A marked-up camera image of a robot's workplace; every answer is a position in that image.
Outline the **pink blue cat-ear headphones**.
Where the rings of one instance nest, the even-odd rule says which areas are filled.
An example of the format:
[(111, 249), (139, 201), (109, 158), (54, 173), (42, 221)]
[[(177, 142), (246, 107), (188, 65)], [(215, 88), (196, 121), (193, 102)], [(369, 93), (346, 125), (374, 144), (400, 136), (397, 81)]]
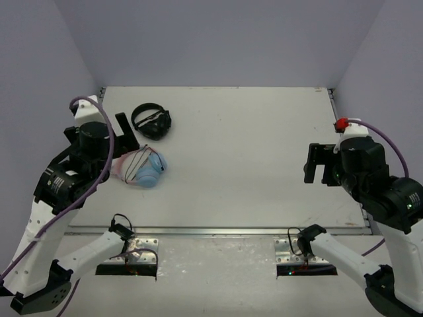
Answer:
[(152, 188), (158, 184), (160, 176), (167, 167), (167, 162), (161, 153), (149, 145), (144, 145), (139, 150), (117, 158), (110, 174), (127, 185)]

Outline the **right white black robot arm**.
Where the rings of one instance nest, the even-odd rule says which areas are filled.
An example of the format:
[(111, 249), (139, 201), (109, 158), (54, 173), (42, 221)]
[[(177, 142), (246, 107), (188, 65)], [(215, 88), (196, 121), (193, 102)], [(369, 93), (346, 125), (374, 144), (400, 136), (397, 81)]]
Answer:
[(385, 150), (371, 137), (310, 144), (305, 183), (313, 182), (318, 165), (325, 168), (323, 184), (343, 187), (373, 217), (391, 263), (378, 264), (355, 253), (319, 225), (298, 234), (301, 253), (323, 258), (345, 273), (383, 316), (421, 316), (422, 184), (390, 175)]

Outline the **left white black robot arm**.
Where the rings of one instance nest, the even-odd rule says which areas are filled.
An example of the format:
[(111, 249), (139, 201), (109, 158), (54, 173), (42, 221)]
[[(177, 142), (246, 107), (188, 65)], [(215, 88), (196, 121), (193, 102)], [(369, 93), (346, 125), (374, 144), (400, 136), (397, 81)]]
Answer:
[(84, 274), (125, 252), (135, 236), (124, 225), (112, 223), (90, 244), (56, 256), (69, 223), (93, 193), (91, 186), (107, 181), (113, 159), (139, 148), (126, 115), (115, 117), (123, 131), (120, 136), (110, 135), (107, 125), (96, 121), (67, 128), (70, 146), (39, 179), (24, 236), (11, 267), (1, 276), (1, 296), (11, 297), (11, 308), (20, 315), (58, 307)]

